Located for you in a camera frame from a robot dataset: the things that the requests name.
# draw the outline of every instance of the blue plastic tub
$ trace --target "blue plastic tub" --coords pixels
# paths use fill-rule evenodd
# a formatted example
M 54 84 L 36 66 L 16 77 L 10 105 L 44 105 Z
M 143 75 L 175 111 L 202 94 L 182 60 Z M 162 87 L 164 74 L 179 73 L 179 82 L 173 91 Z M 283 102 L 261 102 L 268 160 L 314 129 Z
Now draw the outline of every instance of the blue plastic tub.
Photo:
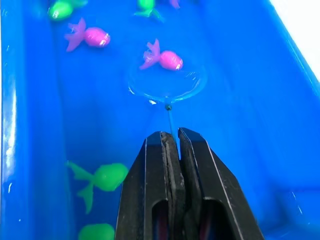
M 91 0 L 51 22 L 48 0 L 1 0 L 1 239 L 76 240 L 87 224 L 115 227 L 120 189 L 94 192 L 66 168 L 133 163 L 143 139 L 170 131 L 162 104 L 128 91 L 127 71 L 147 42 L 192 53 L 205 89 L 174 104 L 177 127 L 201 133 L 237 177 L 268 240 L 320 239 L 319 83 L 264 0 L 166 1 L 158 22 L 136 2 Z M 66 53 L 68 23 L 108 31 L 97 50 Z

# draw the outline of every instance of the green toy fish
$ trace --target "green toy fish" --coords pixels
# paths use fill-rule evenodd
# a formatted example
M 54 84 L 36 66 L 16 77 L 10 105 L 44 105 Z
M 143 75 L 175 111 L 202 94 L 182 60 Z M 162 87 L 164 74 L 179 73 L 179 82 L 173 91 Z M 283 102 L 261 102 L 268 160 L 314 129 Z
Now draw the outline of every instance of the green toy fish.
M 60 21 L 68 18 L 74 8 L 81 8 L 87 5 L 87 0 L 58 0 L 49 8 L 48 14 L 54 21 Z
M 74 179 L 89 181 L 89 184 L 77 193 L 77 196 L 84 200 L 86 214 L 92 209 L 94 186 L 105 192 L 113 192 L 128 174 L 127 167 L 121 163 L 102 165 L 93 175 L 72 162 L 68 162 L 67 166 L 72 169 Z
M 106 223 L 84 226 L 78 234 L 78 240 L 114 240 L 115 230 Z
M 155 9 L 156 1 L 155 0 L 138 0 L 138 6 L 142 9 L 142 11 L 136 12 L 135 16 L 143 16 L 150 17 L 153 14 L 157 17 L 161 22 L 165 20 L 160 15 L 160 13 Z

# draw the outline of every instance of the black clamp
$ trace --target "black clamp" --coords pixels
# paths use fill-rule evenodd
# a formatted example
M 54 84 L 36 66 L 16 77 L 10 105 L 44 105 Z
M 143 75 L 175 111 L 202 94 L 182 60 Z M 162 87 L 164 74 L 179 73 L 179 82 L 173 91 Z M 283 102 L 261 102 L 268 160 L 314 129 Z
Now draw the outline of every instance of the black clamp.
M 264 240 L 235 176 L 207 141 L 147 137 L 123 182 L 115 240 Z

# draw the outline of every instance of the pink toy fish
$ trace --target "pink toy fish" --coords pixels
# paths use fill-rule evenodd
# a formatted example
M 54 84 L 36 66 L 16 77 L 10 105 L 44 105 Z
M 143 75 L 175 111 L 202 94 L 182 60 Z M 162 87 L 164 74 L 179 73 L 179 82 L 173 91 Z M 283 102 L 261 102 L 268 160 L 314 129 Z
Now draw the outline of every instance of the pink toy fish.
M 68 27 L 75 33 L 64 35 L 64 38 L 69 41 L 67 52 L 75 50 L 83 40 L 89 46 L 97 48 L 103 48 L 110 43 L 110 35 L 102 29 L 89 27 L 86 30 L 86 22 L 83 18 L 80 19 L 78 24 L 69 23 Z
M 160 47 L 158 39 L 155 40 L 154 44 L 152 45 L 150 42 L 147 43 L 147 47 L 151 51 L 145 51 L 143 54 L 144 64 L 140 66 L 140 69 L 147 69 L 152 65 L 156 64 L 157 62 L 164 69 L 177 71 L 183 67 L 184 62 L 182 59 L 175 54 L 173 51 L 163 51 L 160 54 Z
M 179 0 L 170 0 L 170 4 L 175 8 L 175 9 L 179 9 Z

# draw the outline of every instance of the tub wall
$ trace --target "tub wall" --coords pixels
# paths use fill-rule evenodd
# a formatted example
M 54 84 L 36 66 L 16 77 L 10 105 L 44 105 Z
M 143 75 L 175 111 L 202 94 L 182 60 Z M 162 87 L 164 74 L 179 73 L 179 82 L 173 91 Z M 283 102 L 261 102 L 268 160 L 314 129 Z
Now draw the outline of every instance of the tub wall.
M 319 83 L 267 1 L 208 0 L 202 4 L 208 35 L 219 49 L 212 54 L 219 56 L 229 93 L 237 98 L 238 121 L 243 119 L 246 128 L 243 139 L 252 134 L 248 158 L 258 159 L 254 171 L 265 172 L 269 179 L 268 186 L 255 182 L 257 192 L 260 186 L 269 188 L 269 194 L 257 201 L 247 196 L 252 210 L 262 228 L 268 216 L 259 214 L 256 205 L 272 202 L 275 207 L 270 211 L 282 208 L 294 223 L 319 226 L 310 216 L 320 208 L 306 206 L 312 199 L 320 200 Z M 302 196 L 288 197 L 290 193 Z M 292 208 L 297 214 L 289 214 Z M 282 224 L 269 221 L 273 222 L 265 224 L 268 227 Z
M 17 112 L 11 123 L 15 122 L 11 158 L 5 154 L 10 147 L 7 133 L 2 133 L 3 240 L 71 239 L 72 234 L 56 58 L 46 4 L 45 0 L 1 1 L 5 130 L 13 115 L 15 90 Z

